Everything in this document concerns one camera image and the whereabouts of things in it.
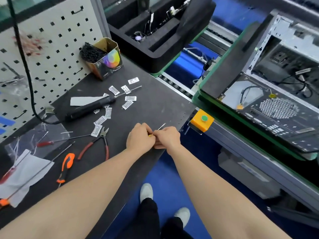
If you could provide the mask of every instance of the cardboard box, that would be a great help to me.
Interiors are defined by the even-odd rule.
[[[105,51],[107,55],[94,64],[87,61],[86,64],[96,77],[105,80],[123,66],[120,49],[117,43],[110,38],[102,38],[93,46]]]

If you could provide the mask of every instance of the orange control box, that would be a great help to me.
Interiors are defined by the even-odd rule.
[[[200,109],[193,119],[190,121],[195,127],[197,127],[202,132],[206,132],[215,119]]]

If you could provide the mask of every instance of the black pants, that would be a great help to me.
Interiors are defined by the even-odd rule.
[[[116,239],[193,239],[183,229],[183,222],[178,217],[170,218],[162,230],[157,212],[157,205],[151,198],[146,198],[138,207],[134,220],[116,237]]]

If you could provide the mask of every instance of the leg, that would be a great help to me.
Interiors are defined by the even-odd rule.
[[[150,184],[144,184],[140,193],[141,204],[134,220],[116,237],[116,239],[159,239],[160,219],[157,205],[153,201]]]
[[[168,219],[161,231],[161,239],[193,239],[193,237],[184,231],[190,217],[189,209],[181,208],[175,216]]]

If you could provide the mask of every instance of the small yellow object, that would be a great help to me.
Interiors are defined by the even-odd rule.
[[[200,109],[193,119],[190,121],[195,127],[197,127],[202,132],[206,132],[215,119]]]
[[[237,110],[244,110],[244,106],[242,104],[239,104],[236,109]]]

